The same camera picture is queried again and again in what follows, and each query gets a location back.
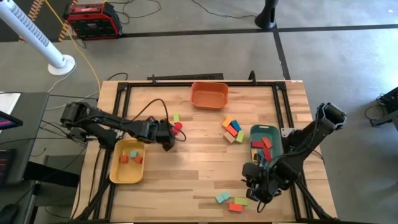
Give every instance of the yellow tray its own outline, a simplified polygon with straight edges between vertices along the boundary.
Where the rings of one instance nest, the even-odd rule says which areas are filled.
[[[137,151],[142,156],[142,164],[137,164],[130,158],[130,152]],[[120,155],[129,157],[128,163],[120,163]],[[115,184],[134,184],[142,180],[144,175],[145,148],[144,143],[135,140],[120,140],[116,143],[113,152],[112,166],[109,178]]]

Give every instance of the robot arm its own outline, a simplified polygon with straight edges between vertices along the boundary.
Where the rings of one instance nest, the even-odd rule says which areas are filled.
[[[157,121],[150,116],[146,120],[128,120],[91,107],[88,103],[69,103],[61,117],[62,126],[68,129],[81,128],[98,138],[101,147],[113,150],[117,142],[116,132],[104,129],[100,124],[127,132],[144,143],[160,143],[165,151],[175,143],[172,126],[166,119]]]

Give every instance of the yellow cable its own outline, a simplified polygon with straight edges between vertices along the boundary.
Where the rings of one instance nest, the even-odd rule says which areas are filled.
[[[54,13],[55,17],[60,21],[60,23],[61,23],[61,25],[62,25],[62,28],[66,27],[67,25],[64,24],[64,23],[62,22],[61,18],[57,15],[57,13],[55,12],[55,10],[51,7],[50,3],[49,3],[47,0],[44,0],[44,1],[45,1],[45,3],[49,6],[49,8],[50,8],[50,10],[52,11],[52,13]],[[97,76],[97,73],[95,72],[93,66],[92,66],[91,63],[88,61],[88,59],[87,59],[86,56],[83,54],[83,52],[81,52],[81,51],[79,50],[79,48],[76,46],[75,40],[73,39],[73,37],[72,37],[72,35],[70,34],[70,32],[69,32],[68,29],[67,29],[67,32],[68,32],[68,35],[69,35],[70,39],[72,40],[72,43],[74,44],[76,50],[81,54],[81,56],[83,56],[83,58],[86,60],[86,62],[87,62],[87,64],[88,64],[88,66],[90,66],[91,71],[93,71],[93,74],[94,74],[95,78],[97,79],[98,91],[100,92],[100,91],[101,91],[101,83],[100,83],[100,80],[99,80],[99,78],[98,78],[98,76]]]

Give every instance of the blue block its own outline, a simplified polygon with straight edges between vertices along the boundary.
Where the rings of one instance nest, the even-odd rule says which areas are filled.
[[[231,122],[231,124],[232,124],[232,127],[235,129],[235,131],[240,131],[240,130],[242,130],[241,127],[239,126],[239,124],[238,124],[238,122],[237,122],[236,120],[233,120],[233,121]]]
[[[218,203],[222,203],[225,201],[223,194],[220,194],[219,196],[216,197],[216,200]]]
[[[130,157],[131,158],[135,158],[137,156],[137,152],[136,151],[131,151],[130,152]]]
[[[228,200],[230,197],[228,192],[223,192],[222,196],[224,197],[224,200]]]

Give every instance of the lime green block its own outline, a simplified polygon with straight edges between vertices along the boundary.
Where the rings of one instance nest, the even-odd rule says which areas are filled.
[[[243,131],[239,131],[238,132],[238,136],[236,136],[236,142],[242,143],[243,142],[243,136],[244,136]]]
[[[180,122],[180,115],[178,113],[174,114],[174,123]]]
[[[236,205],[248,205],[248,200],[246,198],[235,198],[235,204]]]

